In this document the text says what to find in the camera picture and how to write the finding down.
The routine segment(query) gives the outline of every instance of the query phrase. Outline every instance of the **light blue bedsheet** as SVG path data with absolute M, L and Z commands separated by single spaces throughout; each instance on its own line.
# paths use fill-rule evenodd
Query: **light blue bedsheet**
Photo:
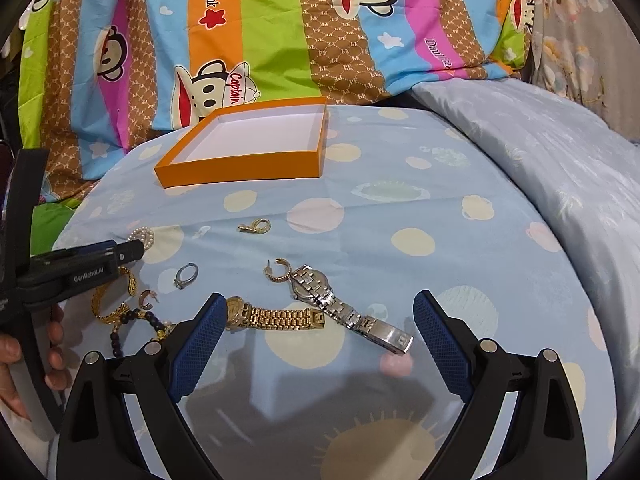
M 586 108 L 521 81 L 415 92 L 503 168 L 562 242 L 609 349 L 618 449 L 640 416 L 640 150 Z
M 155 244 L 132 270 L 139 292 L 158 291 L 156 315 L 172 321 L 194 316 L 213 291 L 287 308 L 288 286 L 262 273 L 267 260 L 284 257 L 322 270 L 342 300 L 416 336 L 400 358 L 331 320 L 312 332 L 225 333 L 180 404 L 225 480 L 417 479 L 461 405 L 412 319 L 414 296 L 425 288 L 478 338 L 523 354 L 558 351 L 580 407 L 589 478 L 596 478 L 612 453 L 609 358 L 591 303 L 539 213 L 430 112 L 341 106 L 330 113 L 320 179 L 164 190 L 153 166 L 184 134 L 174 132 L 109 171 L 57 247 L 124 240 L 137 226 L 152 227 Z M 255 218 L 270 219 L 271 231 L 238 232 Z M 175 272 L 188 262 L 200 274 L 177 290 Z M 113 285 L 104 311 L 124 293 L 124 283 Z M 65 307 L 66 353 L 75 366 L 90 350 L 111 351 L 110 329 L 93 318 L 89 298 Z M 126 326 L 125 354 L 150 337 L 146 323 Z M 129 407 L 151 471 L 164 476 L 139 408 L 131 399 Z M 506 424 L 501 418 L 496 436 Z M 490 470 L 499 448 L 493 439 L 478 474 Z

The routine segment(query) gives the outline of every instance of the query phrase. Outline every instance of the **human hand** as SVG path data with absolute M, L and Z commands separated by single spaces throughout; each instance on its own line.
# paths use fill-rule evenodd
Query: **human hand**
M 51 321 L 47 325 L 47 333 L 53 345 L 60 345 L 64 339 L 64 331 L 60 324 L 62 317 L 62 309 L 58 305 L 54 306 L 51 309 Z M 17 415 L 29 418 L 15 389 L 8 366 L 19 361 L 21 357 L 20 343 L 13 337 L 0 333 L 0 401 L 4 401 Z M 65 367 L 62 350 L 58 346 L 49 349 L 49 364 L 52 370 L 45 377 L 47 386 L 52 390 L 65 390 L 71 386 L 71 373 Z

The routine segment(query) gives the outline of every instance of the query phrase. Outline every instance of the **gold bracelet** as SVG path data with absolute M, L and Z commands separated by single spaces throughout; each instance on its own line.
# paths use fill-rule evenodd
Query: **gold bracelet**
M 253 306 L 239 296 L 226 300 L 226 329 L 310 330 L 324 328 L 324 313 L 316 308 L 268 310 Z
M 121 276 L 123 276 L 124 274 L 127 275 L 127 279 L 128 279 L 127 291 L 128 291 L 130 296 L 132 296 L 132 297 L 135 296 L 136 295 L 136 288 L 138 286 L 137 281 L 136 281 L 136 277 L 126 267 L 120 267 L 118 269 L 118 272 L 120 273 Z M 116 308 L 116 310 L 114 310 L 110 314 L 107 314 L 106 316 L 101 316 L 100 315 L 100 302 L 102 301 L 102 297 L 104 296 L 104 293 L 107 291 L 107 288 L 109 288 L 111 283 L 105 283 L 103 285 L 97 286 L 95 288 L 94 295 L 91 298 L 91 312 L 94 313 L 94 316 L 96 317 L 96 319 L 98 321 L 101 321 L 101 322 L 103 322 L 104 324 L 107 324 L 107 325 L 112 325 L 112 324 L 119 323 L 120 322 L 120 316 L 130 310 L 129 309 L 129 305 L 127 305 L 127 303 L 125 301 L 123 301 L 120 304 L 120 306 L 118 306 Z

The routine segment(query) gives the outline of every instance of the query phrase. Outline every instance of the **beaded bracelet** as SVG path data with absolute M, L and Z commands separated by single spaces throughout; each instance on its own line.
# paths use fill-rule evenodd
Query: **beaded bracelet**
M 156 338 L 153 339 L 156 341 L 162 341 L 162 339 L 167 337 L 175 327 L 175 325 L 168 321 L 163 323 L 152 312 L 144 312 L 139 308 L 129 310 L 124 314 L 121 314 L 119 322 L 113 326 L 113 331 L 111 332 L 111 348 L 113 349 L 114 357 L 123 356 L 118 330 L 120 330 L 122 325 L 126 325 L 129 321 L 133 321 L 135 319 L 146 319 L 149 322 L 149 325 L 151 325 L 151 327 L 156 331 Z

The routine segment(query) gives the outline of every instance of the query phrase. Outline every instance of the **pink stripe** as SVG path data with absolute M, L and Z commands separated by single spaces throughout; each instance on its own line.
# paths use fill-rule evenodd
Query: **pink stripe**
M 118 0 L 116 8 L 113 13 L 113 25 L 118 28 L 118 32 L 121 33 L 127 45 L 129 45 L 129 30 L 127 7 L 125 0 Z M 100 92 L 104 99 L 104 105 L 107 108 L 109 117 L 111 119 L 111 125 L 116 131 L 118 138 L 120 139 L 120 145 L 128 151 L 129 149 L 129 70 L 131 66 L 131 54 L 127 54 L 122 68 L 124 73 L 117 81 L 106 81 L 104 78 L 98 76 L 98 84 L 100 85 Z
M 404 0 L 404 8 L 409 26 L 414 30 L 415 51 L 431 64 L 434 71 L 464 66 L 440 25 L 439 0 Z M 445 73 L 439 76 L 441 79 L 450 77 Z

